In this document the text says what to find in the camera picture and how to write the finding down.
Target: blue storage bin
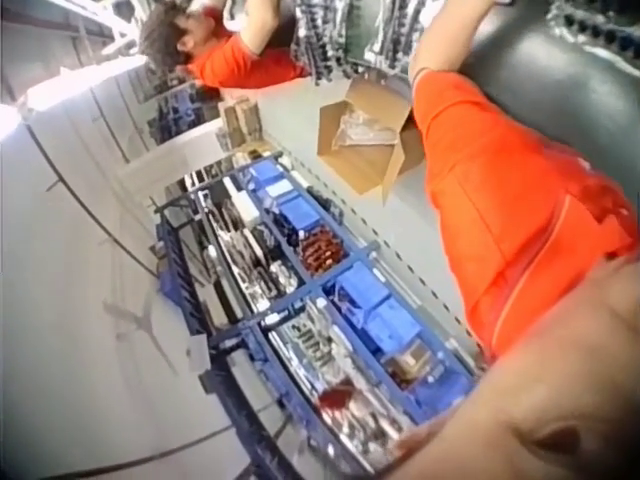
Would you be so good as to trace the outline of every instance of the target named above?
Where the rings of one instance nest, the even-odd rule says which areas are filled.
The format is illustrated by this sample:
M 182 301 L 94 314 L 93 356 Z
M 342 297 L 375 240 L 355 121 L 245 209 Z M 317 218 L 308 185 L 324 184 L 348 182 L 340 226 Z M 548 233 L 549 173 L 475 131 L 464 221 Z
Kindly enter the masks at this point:
M 362 262 L 355 263 L 336 279 L 336 292 L 341 291 L 352 303 L 344 305 L 343 314 L 356 328 L 362 328 L 373 309 L 391 295 L 384 283 Z
M 277 180 L 258 190 L 257 194 L 263 205 L 283 205 L 300 196 L 291 182 L 286 179 Z
M 249 168 L 255 189 L 264 189 L 284 177 L 284 173 L 271 159 L 262 160 Z
M 405 350 L 421 329 L 416 319 L 394 298 L 373 310 L 366 319 L 364 328 L 387 355 Z
M 428 383 L 423 379 L 409 392 L 420 409 L 432 415 L 446 412 L 460 398 L 464 398 L 473 390 L 473 381 L 451 368 L 435 382 Z
M 320 224 L 320 215 L 300 196 L 279 206 L 297 231 L 309 232 Z

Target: blue shelving rack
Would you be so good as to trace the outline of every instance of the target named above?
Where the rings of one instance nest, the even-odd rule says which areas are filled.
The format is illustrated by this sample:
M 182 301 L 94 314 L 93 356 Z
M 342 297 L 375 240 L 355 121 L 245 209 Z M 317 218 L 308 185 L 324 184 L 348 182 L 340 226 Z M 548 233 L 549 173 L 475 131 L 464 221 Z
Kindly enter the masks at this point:
M 257 164 L 262 162 L 271 162 L 272 165 L 269 168 L 273 169 L 273 167 L 275 167 L 278 169 L 277 175 L 279 179 L 287 181 L 293 187 L 293 196 L 310 207 L 310 211 L 319 218 L 320 222 L 332 230 L 343 242 L 348 256 L 328 272 L 313 277 L 304 268 L 296 252 L 288 245 L 286 239 L 274 224 L 271 217 L 271 207 L 264 205 L 264 185 L 260 185 L 259 182 L 254 181 L 255 177 L 252 177 L 253 169 Z M 254 313 L 248 304 L 244 302 L 244 295 L 240 291 L 238 283 L 233 276 L 231 266 L 223 253 L 219 240 L 217 237 L 212 238 L 213 247 L 216 249 L 218 258 L 221 260 L 222 273 L 228 277 L 229 285 L 233 290 L 232 293 L 240 301 L 243 318 L 238 324 L 230 326 L 223 331 L 211 331 L 211 327 L 204 319 L 202 307 L 193 281 L 191 280 L 184 253 L 182 252 L 179 229 L 170 225 L 170 222 L 163 212 L 167 208 L 178 205 L 185 199 L 187 202 L 193 202 L 195 192 L 208 189 L 213 182 L 220 181 L 221 179 L 218 178 L 212 182 L 202 184 L 188 194 L 159 207 L 158 212 L 161 214 L 159 233 L 161 239 L 164 240 L 167 245 L 171 275 L 179 285 L 178 290 L 181 292 L 180 298 L 178 299 L 179 306 L 182 309 L 185 321 L 192 335 L 204 333 L 209 338 L 212 354 L 212 369 L 204 375 L 208 383 L 207 388 L 210 388 L 218 394 L 231 421 L 236 425 L 238 437 L 249 453 L 252 462 L 258 467 L 257 470 L 261 472 L 260 478 L 294 480 L 300 478 L 300 476 L 295 472 L 295 469 L 291 466 L 288 459 L 278 450 L 273 440 L 270 439 L 268 433 L 264 430 L 264 427 L 257 418 L 257 415 L 255 415 L 255 412 L 251 414 L 248 413 L 247 410 L 251 409 L 249 402 L 235 381 L 224 357 L 225 352 L 235 348 L 246 348 L 249 350 L 255 366 L 271 386 L 274 395 L 284 403 L 294 418 L 294 421 L 306 429 L 309 436 L 321 449 L 326 451 L 328 446 L 331 445 L 334 451 L 337 452 L 337 457 L 343 460 L 349 471 L 352 473 L 364 473 L 363 466 L 360 462 L 335 437 L 322 419 L 318 417 L 305 394 L 302 393 L 282 364 L 281 359 L 269 341 L 268 334 L 270 331 L 279 328 L 282 324 L 294 318 L 296 309 L 299 308 L 305 300 L 323 299 L 326 302 L 327 311 L 332 321 L 341 330 L 355 350 L 357 359 L 360 362 L 360 367 L 370 378 L 372 384 L 377 386 L 392 404 L 402 409 L 415 423 L 422 423 L 440 413 L 433 408 L 425 408 L 421 402 L 416 401 L 415 395 L 412 395 L 412 389 L 402 390 L 397 385 L 386 372 L 379 356 L 376 357 L 376 355 L 374 355 L 361 335 L 358 334 L 357 329 L 354 328 L 348 319 L 343 317 L 326 294 L 325 287 L 335 283 L 338 278 L 352 269 L 356 264 L 364 265 L 366 269 L 372 272 L 375 269 L 375 265 L 370 259 L 370 255 L 372 251 L 377 248 L 377 244 L 373 243 L 359 246 L 349 233 L 342 228 L 328 212 L 323 210 L 311 195 L 298 184 L 290 172 L 277 165 L 275 156 L 236 168 L 228 172 L 226 176 L 234 177 L 236 184 L 245 186 L 245 191 L 258 209 L 261 221 L 277 239 L 287 260 L 303 280 L 303 283 L 293 293 L 275 300 L 266 310 Z M 419 318 L 406 299 L 393 285 L 385 282 L 384 287 L 388 290 L 390 298 L 397 302 L 399 308 L 408 312 L 413 318 Z M 263 320 L 272 313 L 280 314 L 283 317 L 282 320 L 276 324 L 264 325 Z M 453 372 L 455 378 L 461 379 L 460 381 L 463 383 L 462 391 L 468 393 L 473 385 L 471 375 L 444 346 L 442 340 L 426 326 L 421 326 L 417 338 L 422 340 L 426 345 L 436 345 L 439 347 L 439 354 L 441 355 L 439 358 L 446 364 L 448 371 Z M 464 385 L 468 385 L 469 388 L 465 390 Z M 439 393 L 444 392 L 438 392 L 437 389 L 432 392 L 433 395 Z

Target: open cardboard box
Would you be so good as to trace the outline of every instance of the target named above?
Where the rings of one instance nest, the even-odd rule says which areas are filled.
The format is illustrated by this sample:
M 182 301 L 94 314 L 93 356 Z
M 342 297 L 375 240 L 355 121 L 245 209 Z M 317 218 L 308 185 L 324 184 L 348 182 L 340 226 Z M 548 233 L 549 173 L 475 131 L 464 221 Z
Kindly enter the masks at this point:
M 398 143 L 334 149 L 340 119 L 350 106 L 398 132 Z M 369 80 L 355 79 L 344 100 L 320 109 L 318 156 L 360 195 L 382 186 L 384 202 L 396 178 L 424 160 L 420 132 L 410 113 L 411 104 L 399 94 Z

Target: man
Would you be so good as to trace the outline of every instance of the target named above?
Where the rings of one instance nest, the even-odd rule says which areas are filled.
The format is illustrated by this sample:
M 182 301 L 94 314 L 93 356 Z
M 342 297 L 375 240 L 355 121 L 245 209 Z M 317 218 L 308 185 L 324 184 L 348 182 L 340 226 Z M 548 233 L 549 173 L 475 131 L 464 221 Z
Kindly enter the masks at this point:
M 279 25 L 279 0 L 247 0 L 247 20 L 237 34 L 222 11 L 187 12 L 176 1 L 156 5 L 142 27 L 140 51 L 156 68 L 186 68 L 208 87 L 257 89 L 304 76 L 288 46 L 271 46 Z
M 470 397 L 389 480 L 640 478 L 640 246 L 621 190 L 456 71 L 493 0 L 447 0 L 410 68 L 426 190 L 471 330 Z

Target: red item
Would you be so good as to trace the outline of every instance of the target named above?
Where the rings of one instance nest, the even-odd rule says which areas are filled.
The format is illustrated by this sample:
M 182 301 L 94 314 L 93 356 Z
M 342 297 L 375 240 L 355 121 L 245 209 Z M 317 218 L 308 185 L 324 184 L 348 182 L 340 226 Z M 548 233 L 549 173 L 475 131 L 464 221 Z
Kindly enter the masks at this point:
M 240 35 L 224 28 L 220 10 L 207 8 L 204 13 L 216 21 L 214 35 L 220 41 L 194 58 L 189 71 L 206 86 L 255 89 L 307 75 L 291 59 L 288 48 L 267 48 L 257 56 L 244 45 Z
M 353 399 L 355 387 L 350 380 L 343 380 L 334 387 L 331 387 L 318 396 L 317 404 L 320 410 L 338 412 L 349 406 Z

